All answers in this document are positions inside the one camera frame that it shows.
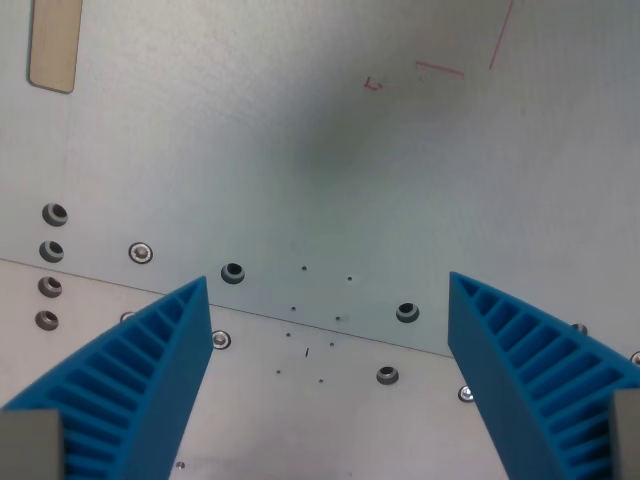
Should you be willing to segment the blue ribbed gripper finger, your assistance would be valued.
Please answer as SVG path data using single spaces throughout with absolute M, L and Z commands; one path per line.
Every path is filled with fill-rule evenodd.
M 609 408 L 639 369 L 511 295 L 453 272 L 448 345 L 511 479 L 611 479 Z
M 200 277 L 107 330 L 3 408 L 60 413 L 67 479 L 166 479 L 210 357 Z

